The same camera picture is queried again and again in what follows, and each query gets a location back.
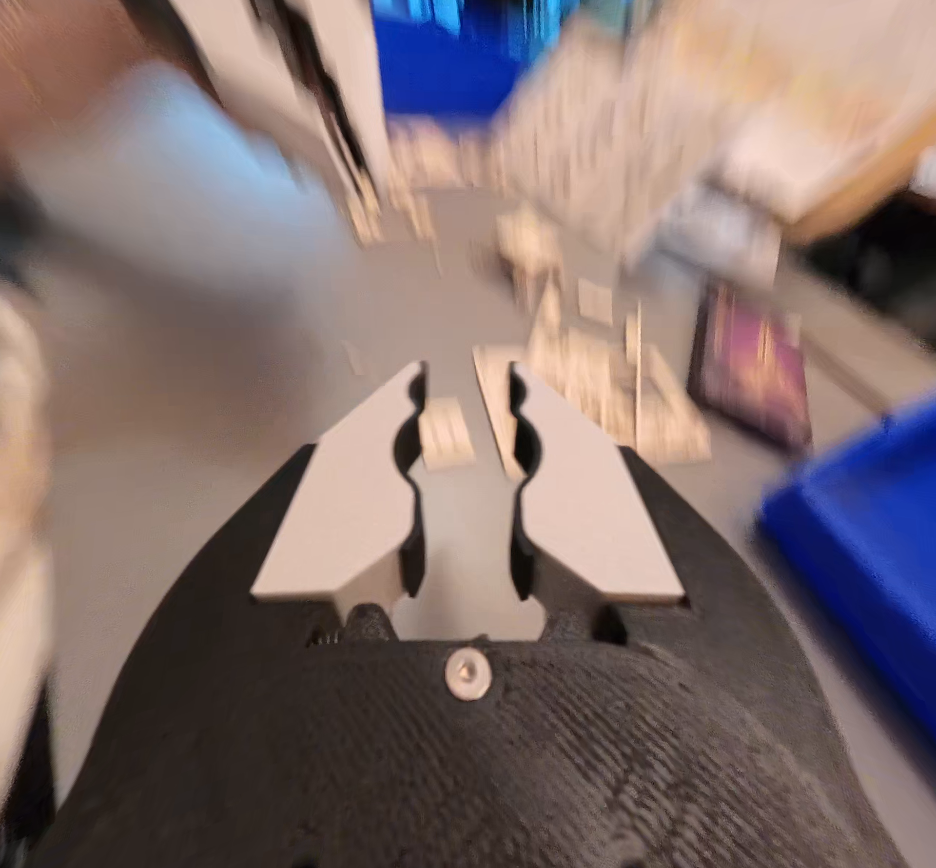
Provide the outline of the small square wooden plate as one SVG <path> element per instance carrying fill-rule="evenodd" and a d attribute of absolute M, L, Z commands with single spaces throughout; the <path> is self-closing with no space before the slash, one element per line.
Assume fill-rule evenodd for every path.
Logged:
<path fill-rule="evenodd" d="M 474 464 L 474 447 L 456 398 L 427 400 L 418 419 L 418 434 L 427 471 Z"/>

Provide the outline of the blue plastic bin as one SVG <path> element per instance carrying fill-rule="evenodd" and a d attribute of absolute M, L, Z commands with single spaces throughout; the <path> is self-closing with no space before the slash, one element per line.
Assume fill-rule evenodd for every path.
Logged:
<path fill-rule="evenodd" d="M 370 0 L 392 115 L 485 120 L 558 38 L 561 0 Z"/>
<path fill-rule="evenodd" d="M 907 710 L 935 729 L 935 401 L 802 466 L 758 526 Z"/>

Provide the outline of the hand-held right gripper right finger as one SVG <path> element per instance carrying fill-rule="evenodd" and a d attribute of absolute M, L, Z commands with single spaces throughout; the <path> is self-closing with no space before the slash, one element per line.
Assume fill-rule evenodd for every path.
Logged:
<path fill-rule="evenodd" d="M 541 605 L 677 605 L 685 590 L 618 446 L 524 363 L 509 368 L 523 477 L 510 573 Z"/>

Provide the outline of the wooden tower base model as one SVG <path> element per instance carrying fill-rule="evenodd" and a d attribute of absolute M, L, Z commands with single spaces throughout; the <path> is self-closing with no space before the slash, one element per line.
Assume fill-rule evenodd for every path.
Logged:
<path fill-rule="evenodd" d="M 559 291 L 566 287 L 566 271 L 557 231 L 529 202 L 496 219 L 496 250 L 509 266 L 515 297 L 532 312 L 535 293 L 543 281 Z"/>

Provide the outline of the person's left hand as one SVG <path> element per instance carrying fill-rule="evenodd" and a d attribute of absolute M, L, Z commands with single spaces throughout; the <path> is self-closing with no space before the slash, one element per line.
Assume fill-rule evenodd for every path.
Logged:
<path fill-rule="evenodd" d="M 2 155 L 82 116 L 152 56 L 120 0 L 1 0 Z"/>

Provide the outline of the grey desk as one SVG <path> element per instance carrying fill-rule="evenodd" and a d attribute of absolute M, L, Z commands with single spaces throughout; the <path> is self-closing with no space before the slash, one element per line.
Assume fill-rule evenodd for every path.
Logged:
<path fill-rule="evenodd" d="M 50 538 L 57 589 L 54 747 L 60 800 L 86 756 L 137 635 L 197 550 L 304 442 L 406 363 L 456 397 L 475 464 L 423 477 L 429 568 L 397 617 L 411 638 L 532 640 L 535 601 L 509 580 L 512 484 L 488 424 L 472 349 L 525 342 L 509 284 L 481 270 L 493 207 L 445 202 L 442 274 L 422 246 L 361 251 L 324 196 L 287 188 L 207 195 L 102 241 L 50 242 L 34 265 L 53 373 Z M 781 260 L 774 290 L 895 406 L 928 393 L 934 361 L 900 329 Z M 805 595 L 752 541 L 755 507 L 785 471 L 778 453 L 712 423 L 712 462 L 663 476 L 764 578 L 818 673 L 858 775 L 882 811 L 934 811 L 934 750 Z"/>

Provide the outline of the wooden puzzle frame sheet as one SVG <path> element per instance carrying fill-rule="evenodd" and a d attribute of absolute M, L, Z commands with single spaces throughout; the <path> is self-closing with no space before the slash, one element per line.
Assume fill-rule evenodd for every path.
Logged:
<path fill-rule="evenodd" d="M 613 343 L 562 323 L 559 291 L 548 284 L 525 347 L 476 346 L 474 370 L 507 476 L 521 478 L 514 456 L 517 422 L 509 410 L 509 368 L 526 365 L 618 445 L 650 464 L 710 459 L 710 432 L 658 347 L 642 335 L 642 314 L 626 316 Z"/>

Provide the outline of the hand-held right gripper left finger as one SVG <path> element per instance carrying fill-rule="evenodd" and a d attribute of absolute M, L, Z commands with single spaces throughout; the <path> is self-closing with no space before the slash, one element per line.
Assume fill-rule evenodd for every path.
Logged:
<path fill-rule="evenodd" d="M 392 609 L 426 572 L 418 421 L 426 363 L 414 361 L 313 445 L 309 464 L 252 585 L 258 601 Z"/>

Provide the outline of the paper instruction sheet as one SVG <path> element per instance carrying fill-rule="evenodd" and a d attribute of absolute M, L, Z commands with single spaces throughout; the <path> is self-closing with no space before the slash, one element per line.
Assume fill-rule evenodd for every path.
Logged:
<path fill-rule="evenodd" d="M 663 0 L 587 16 L 498 112 L 508 188 L 634 265 L 712 183 L 806 241 L 866 212 L 934 142 L 934 0 Z"/>

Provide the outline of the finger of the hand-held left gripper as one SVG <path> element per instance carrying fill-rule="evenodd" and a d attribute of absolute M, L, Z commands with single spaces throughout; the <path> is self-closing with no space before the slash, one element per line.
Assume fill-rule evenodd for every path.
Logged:
<path fill-rule="evenodd" d="M 231 116 L 268 136 L 293 170 L 313 172 L 349 216 L 365 214 L 361 173 L 331 105 L 300 72 L 274 0 L 169 0 Z"/>
<path fill-rule="evenodd" d="M 285 15 L 298 98 L 313 107 L 332 195 L 375 225 L 390 140 L 371 0 L 275 0 Z"/>

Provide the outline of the purple puzzle box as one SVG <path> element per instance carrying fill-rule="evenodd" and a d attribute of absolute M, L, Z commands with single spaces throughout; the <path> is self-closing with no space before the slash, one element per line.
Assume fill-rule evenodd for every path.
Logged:
<path fill-rule="evenodd" d="M 722 279 L 698 305 L 689 397 L 791 455 L 813 445 L 800 332 L 790 316 Z"/>

